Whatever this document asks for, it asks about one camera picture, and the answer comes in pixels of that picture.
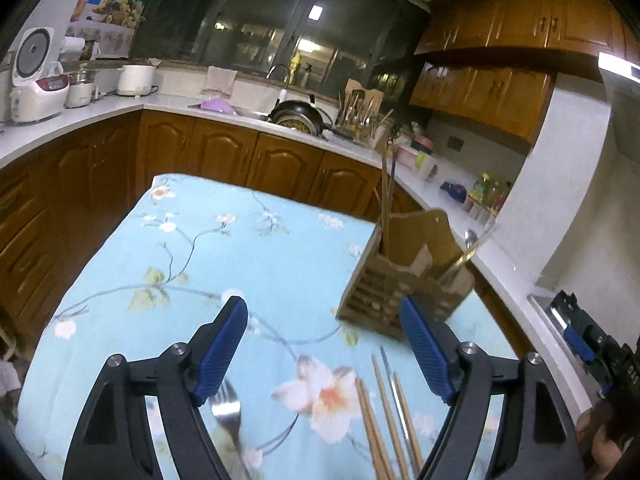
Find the person's right hand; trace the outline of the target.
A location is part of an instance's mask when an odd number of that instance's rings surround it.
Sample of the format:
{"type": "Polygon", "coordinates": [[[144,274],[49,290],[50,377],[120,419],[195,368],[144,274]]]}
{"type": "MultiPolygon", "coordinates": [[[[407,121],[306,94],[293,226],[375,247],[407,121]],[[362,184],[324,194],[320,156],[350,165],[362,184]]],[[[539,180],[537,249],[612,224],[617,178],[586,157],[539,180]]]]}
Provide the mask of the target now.
{"type": "Polygon", "coordinates": [[[575,434],[586,479],[638,479],[639,428],[614,438],[614,408],[601,400],[582,412],[575,434]]]}

